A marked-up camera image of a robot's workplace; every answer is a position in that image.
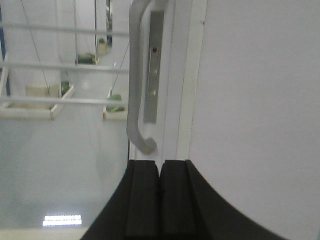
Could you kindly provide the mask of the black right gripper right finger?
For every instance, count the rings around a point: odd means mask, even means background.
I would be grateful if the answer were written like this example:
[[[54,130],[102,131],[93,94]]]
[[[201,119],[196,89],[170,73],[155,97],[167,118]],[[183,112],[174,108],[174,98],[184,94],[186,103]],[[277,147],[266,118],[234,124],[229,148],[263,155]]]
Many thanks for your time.
[[[161,168],[162,240],[282,240],[224,199],[191,160]]]

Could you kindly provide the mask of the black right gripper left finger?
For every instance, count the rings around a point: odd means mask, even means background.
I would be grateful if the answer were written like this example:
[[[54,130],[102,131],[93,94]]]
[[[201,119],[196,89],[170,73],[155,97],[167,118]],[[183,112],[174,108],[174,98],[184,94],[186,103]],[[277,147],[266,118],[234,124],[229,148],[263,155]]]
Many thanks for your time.
[[[83,240],[158,240],[160,177],[153,160],[130,160],[124,175]]]

